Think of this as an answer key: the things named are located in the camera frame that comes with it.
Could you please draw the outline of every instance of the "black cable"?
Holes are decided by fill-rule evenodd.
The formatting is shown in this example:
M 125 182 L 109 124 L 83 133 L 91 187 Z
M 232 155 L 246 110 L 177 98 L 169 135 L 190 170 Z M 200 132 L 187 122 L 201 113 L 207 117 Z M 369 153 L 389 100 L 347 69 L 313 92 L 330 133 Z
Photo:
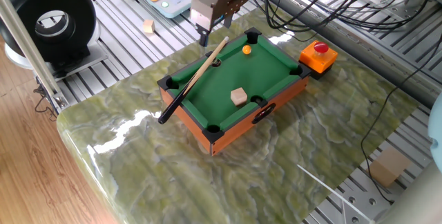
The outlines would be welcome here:
M 428 1 L 429 0 L 425 0 L 422 3 L 419 10 L 413 16 L 411 16 L 410 18 L 408 18 L 406 20 L 402 20 L 402 21 L 396 21 L 396 22 L 392 22 L 392 23 L 371 23 L 371 22 L 361 21 L 361 20 L 357 20 L 357 19 L 352 19 L 352 18 L 346 17 L 346 16 L 343 16 L 343 18 L 351 19 L 351 21 L 346 20 L 346 19 L 340 19 L 340 20 L 344 21 L 348 24 L 359 26 L 361 28 L 373 28 L 373 29 L 377 29 L 377 30 L 394 30 L 394 29 L 397 29 L 401 26 L 404 26 L 405 24 L 407 24 L 411 20 L 413 20 L 415 17 L 417 17 L 423 11 L 423 9 L 426 7 Z M 379 26 L 384 26 L 384 25 L 396 25 L 396 26 L 395 27 L 379 27 Z
M 305 29 L 302 29 L 302 30 L 291 30 L 293 32 L 306 32 L 306 31 L 309 31 L 309 30 L 311 30 L 311 28 L 309 28 L 308 26 L 306 28 L 305 25 L 293 25 L 291 23 L 294 20 L 296 20 L 297 18 L 299 18 L 299 16 L 301 16 L 302 14 L 307 12 L 308 9 L 310 9 L 317 1 L 319 1 L 319 0 L 313 0 L 308 6 L 306 6 L 304 9 L 302 9 L 297 15 L 293 16 L 291 19 L 289 19 L 287 21 L 282 20 L 282 18 L 280 18 L 280 17 L 278 17 L 278 15 L 276 15 L 277 18 L 279 18 L 279 20 L 281 20 L 282 23 L 281 24 L 275 24 L 276 21 L 274 21 L 274 20 L 271 21 L 270 20 L 270 16 L 269 16 L 269 0 L 264 0 L 264 3 L 265 3 L 265 14 L 266 14 L 266 18 L 267 18 L 267 23 L 269 24 L 269 26 L 271 28 L 274 28 L 274 29 L 286 28 L 285 26 L 289 25 L 289 26 L 294 26 L 294 27 L 299 27 L 299 28 L 305 28 Z
M 303 24 L 293 24 L 293 20 L 296 19 L 297 17 L 301 16 L 301 14 L 303 14 L 305 11 L 307 11 L 309 8 L 311 8 L 316 2 L 318 2 L 318 0 L 313 0 L 306 8 L 304 8 L 301 12 L 299 12 L 296 16 L 292 17 L 290 20 L 285 21 L 284 19 L 282 19 L 277 13 L 277 9 L 279 8 L 279 2 L 280 0 L 278 0 L 278 4 L 276 6 L 276 10 L 274 10 L 271 6 L 271 4 L 269 3 L 269 0 L 264 0 L 265 1 L 265 10 L 263 10 L 260 5 L 257 3 L 257 5 L 261 8 L 261 10 L 263 10 L 263 12 L 266 15 L 267 18 L 267 23 L 269 24 L 269 26 L 271 28 L 274 29 L 279 29 L 282 28 L 284 30 L 288 30 L 288 31 L 292 31 L 292 32 L 307 32 L 309 30 L 311 30 L 312 28 L 315 27 L 319 27 L 319 26 L 326 26 L 329 22 L 333 21 L 336 18 L 339 18 L 341 21 L 344 21 L 347 24 L 351 24 L 351 25 L 355 25 L 361 28 L 369 28 L 372 30 L 395 30 L 397 28 L 400 28 L 401 26 L 407 24 L 408 22 L 410 22 L 411 20 L 413 20 L 417 15 L 419 15 L 422 10 L 425 8 L 428 0 L 425 0 L 424 3 L 421 5 L 420 9 L 416 12 L 416 14 L 414 14 L 412 17 L 410 17 L 409 19 L 406 20 L 402 20 L 402 21 L 395 21 L 395 22 L 391 22 L 391 23 L 370 23 L 370 22 L 366 22 L 366 21 L 361 21 L 361 20 L 357 20 L 357 19 L 353 19 L 351 17 L 345 16 L 343 15 L 345 13 L 345 11 L 350 8 L 350 6 L 357 0 L 351 0 L 349 3 L 349 0 L 344 0 L 344 2 L 341 3 L 341 5 L 333 12 L 330 12 L 328 9 L 324 9 L 323 6 L 321 6 L 321 8 L 325 11 L 327 11 L 329 13 L 329 16 L 324 19 L 322 22 L 320 22 L 319 24 L 314 24 L 312 26 L 307 26 L 307 25 L 303 25 Z M 392 3 L 394 3 L 396 0 L 392 0 L 390 3 L 388 3 L 386 6 L 383 6 L 382 8 L 378 8 L 379 10 L 382 10 L 384 8 L 387 8 L 388 6 L 390 6 Z M 269 10 L 273 13 L 273 15 L 270 17 L 269 15 Z M 279 19 L 282 23 L 278 23 L 274 17 L 276 17 L 277 19 Z M 296 28 L 303 28 L 301 30 L 294 30 L 291 28 L 288 28 L 286 26 L 293 26 Z
M 45 113 L 47 111 L 49 111 L 50 116 L 49 116 L 49 120 L 54 122 L 57 120 L 57 114 L 55 114 L 54 108 L 52 107 L 51 109 L 49 107 L 46 107 L 44 110 L 38 110 L 37 108 L 40 106 L 40 104 L 43 102 L 44 99 L 46 99 L 46 92 L 43 89 L 42 85 L 39 85 L 39 87 L 37 89 L 34 89 L 33 91 L 34 93 L 38 93 L 41 96 L 41 99 L 38 101 L 37 105 L 34 108 L 34 111 L 36 113 Z
M 258 3 L 258 1 L 257 1 L 257 0 L 254 0 L 254 1 L 255 1 L 255 4 L 258 6 L 258 8 L 259 8 L 259 9 L 265 14 L 264 9 L 261 7 L 261 5 Z M 279 6 L 280 2 L 281 2 L 281 0 L 278 0 L 278 3 L 277 3 L 277 5 L 276 5 L 276 10 L 275 10 L 275 12 L 273 13 L 272 18 L 275 16 L 276 11 L 277 11 L 278 8 L 279 8 L 278 6 Z M 301 40 L 301 39 L 297 38 L 295 35 L 291 35 L 291 34 L 289 33 L 290 30 L 288 30 L 287 32 L 284 32 L 284 31 L 282 31 L 281 29 L 277 29 L 277 30 L 280 31 L 280 32 L 283 33 L 283 34 L 287 34 L 287 35 L 293 37 L 294 39 L 296 39 L 297 41 L 300 41 L 300 42 L 310 41 L 311 39 L 313 39 L 313 38 L 318 34 L 317 32 L 315 32 L 311 37 L 309 37 L 309 38 L 307 38 L 307 39 L 305 39 L 305 40 Z
M 399 83 L 398 86 L 395 86 L 395 87 L 393 88 L 393 90 L 391 90 L 391 91 L 388 93 L 388 95 L 387 95 L 387 97 L 385 98 L 385 101 L 384 101 L 384 103 L 383 103 L 383 105 L 382 105 L 382 107 L 381 107 L 381 110 L 379 111 L 378 115 L 376 116 L 376 118 L 375 118 L 374 121 L 373 121 L 373 124 L 370 126 L 370 128 L 369 128 L 368 131 L 367 131 L 367 133 L 365 134 L 365 136 L 364 136 L 364 137 L 362 138 L 362 140 L 361 140 L 361 150 L 362 150 L 362 153 L 364 154 L 365 162 L 367 163 L 367 168 L 368 168 L 368 174 L 369 174 L 369 177 L 370 177 L 370 179 L 372 179 L 374 185 L 375 185 L 376 188 L 378 189 L 378 191 L 379 191 L 379 193 L 381 194 L 381 196 L 382 196 L 386 201 L 388 201 L 390 204 L 393 204 L 394 201 L 392 201 L 392 200 L 388 200 L 388 199 L 382 194 L 381 190 L 379 189 L 379 186 L 377 185 L 376 181 L 375 181 L 375 180 L 373 179 L 373 177 L 372 177 L 372 172 L 370 171 L 370 166 L 369 166 L 369 163 L 368 163 L 368 157 L 367 157 L 367 154 L 365 153 L 365 150 L 364 150 L 364 146 L 363 146 L 363 144 L 364 144 L 365 139 L 368 137 L 369 133 L 372 131 L 374 125 L 378 122 L 379 118 L 381 117 L 381 114 L 382 114 L 382 112 L 383 112 L 385 106 L 387 105 L 387 102 L 388 102 L 388 99 L 390 98 L 390 96 L 391 96 L 391 95 L 392 95 L 397 89 L 401 88 L 402 85 L 404 85 L 404 83 L 406 83 L 406 81 L 408 81 L 409 78 L 413 77 L 413 75 L 416 75 L 419 71 L 422 70 L 422 68 L 424 68 L 424 67 L 428 64 L 428 62 L 431 61 L 431 59 L 436 55 L 437 50 L 439 49 L 439 46 L 441 45 L 441 42 L 442 42 L 442 35 L 441 35 L 441 37 L 439 37 L 439 40 L 437 41 L 435 47 L 433 48 L 433 49 L 434 49 L 434 52 L 430 55 L 430 57 L 428 58 L 428 60 L 427 60 L 426 62 L 424 62 L 424 63 L 423 63 L 418 69 L 416 69 L 412 74 L 408 75 L 408 76 L 407 76 L 407 77 L 406 77 L 401 83 Z

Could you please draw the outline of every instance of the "wooden floor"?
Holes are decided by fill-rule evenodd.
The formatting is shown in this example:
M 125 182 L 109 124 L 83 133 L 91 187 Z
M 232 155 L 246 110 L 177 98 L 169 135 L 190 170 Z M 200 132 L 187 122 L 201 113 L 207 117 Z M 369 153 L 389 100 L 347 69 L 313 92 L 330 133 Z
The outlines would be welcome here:
M 15 66 L 0 39 L 0 224 L 115 223 L 80 174 L 32 72 Z

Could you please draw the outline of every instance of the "wooden pool table frame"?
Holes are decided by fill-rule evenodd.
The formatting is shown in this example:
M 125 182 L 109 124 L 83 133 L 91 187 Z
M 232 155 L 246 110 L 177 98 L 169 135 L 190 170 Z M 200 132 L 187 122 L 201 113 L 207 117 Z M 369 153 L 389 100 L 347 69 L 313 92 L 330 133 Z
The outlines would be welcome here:
M 235 39 L 231 40 L 227 45 L 234 43 L 237 39 L 243 37 L 244 35 L 249 36 L 259 36 L 261 35 L 261 32 L 255 28 L 248 29 L 244 32 L 243 35 L 240 35 L 239 37 L 236 37 Z M 281 50 L 276 45 L 272 44 L 275 48 Z M 286 52 L 281 50 L 286 56 L 290 57 Z M 201 57 L 197 61 L 187 65 L 186 67 L 178 70 L 172 75 L 167 75 L 161 80 L 159 80 L 158 86 L 160 87 L 160 92 L 162 99 L 166 104 L 170 104 L 173 101 L 173 98 L 175 97 L 174 94 L 172 94 L 170 89 L 170 85 L 172 82 L 172 77 L 174 75 L 177 75 L 184 69 L 187 69 L 189 66 L 192 66 L 196 62 L 200 62 L 202 59 L 207 59 L 207 57 L 211 54 L 207 53 L 204 57 Z M 286 87 L 281 89 L 278 93 L 276 93 L 272 98 L 268 100 L 263 100 L 260 103 L 258 103 L 258 106 L 250 110 L 247 114 L 244 115 L 243 118 L 239 119 L 235 123 L 233 123 L 231 126 L 227 127 L 224 131 L 220 130 L 217 132 L 210 132 L 209 130 L 205 129 L 189 112 L 188 109 L 186 109 L 183 104 L 181 104 L 176 110 L 175 114 L 183 121 L 183 123 L 186 125 L 187 128 L 192 132 L 192 134 L 198 139 L 198 141 L 202 144 L 202 146 L 212 155 L 216 155 L 216 153 L 220 152 L 223 148 L 225 148 L 228 144 L 233 142 L 236 138 L 239 138 L 243 133 L 245 133 L 247 130 L 249 130 L 251 127 L 254 126 L 254 124 L 258 123 L 262 118 L 269 115 L 272 111 L 275 111 L 279 107 L 281 107 L 283 104 L 288 102 L 291 98 L 293 98 L 295 95 L 297 95 L 299 92 L 304 90 L 306 87 L 311 70 L 307 68 L 304 64 L 300 64 L 299 62 L 298 66 L 301 67 L 299 79 L 291 82 Z

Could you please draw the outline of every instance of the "mini pool table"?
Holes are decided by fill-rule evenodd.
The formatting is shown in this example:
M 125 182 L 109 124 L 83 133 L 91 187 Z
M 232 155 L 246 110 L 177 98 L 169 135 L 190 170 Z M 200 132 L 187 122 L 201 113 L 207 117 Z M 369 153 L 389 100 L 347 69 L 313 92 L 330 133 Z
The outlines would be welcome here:
M 242 52 L 244 45 L 251 53 Z M 170 104 L 211 53 L 157 83 Z M 175 114 L 213 156 L 307 85 L 310 69 L 251 28 L 231 40 L 196 82 Z M 243 88 L 247 102 L 236 106 L 231 92 Z

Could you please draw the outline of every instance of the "green marble surface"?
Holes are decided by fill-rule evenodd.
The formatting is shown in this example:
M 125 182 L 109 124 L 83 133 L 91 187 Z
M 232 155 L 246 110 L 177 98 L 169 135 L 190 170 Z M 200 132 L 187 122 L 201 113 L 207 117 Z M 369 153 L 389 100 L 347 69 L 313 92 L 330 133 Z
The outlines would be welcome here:
M 254 10 L 230 30 L 212 33 L 209 50 L 250 27 L 296 59 L 309 44 L 270 29 Z M 296 165 L 332 188 L 341 184 L 363 161 L 359 142 L 392 89 L 330 46 L 339 56 L 326 76 L 310 80 L 305 91 L 214 157 L 176 116 L 157 123 L 165 106 L 156 81 L 207 51 L 196 43 L 66 109 L 58 130 L 121 223 L 299 223 L 329 192 Z M 367 139 L 368 153 L 416 107 L 406 94 L 393 94 Z

